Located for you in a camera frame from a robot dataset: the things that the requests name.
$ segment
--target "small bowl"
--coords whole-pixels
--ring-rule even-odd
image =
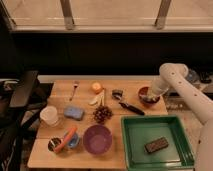
[[[142,87],[138,91],[138,98],[142,104],[144,104],[147,107],[150,107],[156,104],[160,100],[160,97],[156,98],[155,100],[146,100],[148,89],[149,87]]]
[[[75,147],[78,145],[79,140],[80,140],[80,138],[79,138],[78,134],[75,133],[75,134],[73,135],[73,137],[71,138],[71,140],[67,143],[67,146],[68,146],[69,148],[75,148]]]
[[[112,144],[112,134],[103,125],[93,125],[89,127],[83,135],[83,145],[85,149],[94,155],[107,152]]]

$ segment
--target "black wall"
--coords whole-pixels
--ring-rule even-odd
[[[22,72],[14,42],[0,15],[0,78],[14,77]]]
[[[164,62],[213,71],[213,33],[9,34],[0,27],[0,51],[3,74],[158,74]]]

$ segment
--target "green tray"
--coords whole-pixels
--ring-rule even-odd
[[[177,116],[130,116],[122,117],[121,121],[129,171],[193,168],[194,155]],[[144,145],[160,137],[165,137],[169,146],[148,154]]]

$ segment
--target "metal pole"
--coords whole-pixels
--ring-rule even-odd
[[[9,12],[7,11],[7,8],[4,5],[4,2],[0,0],[0,15],[3,16],[4,21],[8,27],[9,30],[15,30],[16,28],[16,23],[10,16]]]
[[[163,29],[166,23],[166,16],[169,11],[171,0],[161,0],[160,9],[158,11],[158,16],[155,21],[155,26],[157,29]]]
[[[61,8],[64,15],[64,22],[66,29],[72,30],[74,28],[74,20],[72,16],[72,9],[69,0],[60,0]]]

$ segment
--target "white cup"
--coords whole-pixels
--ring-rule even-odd
[[[45,107],[41,113],[40,118],[50,126],[54,126],[58,122],[58,111],[55,106]]]

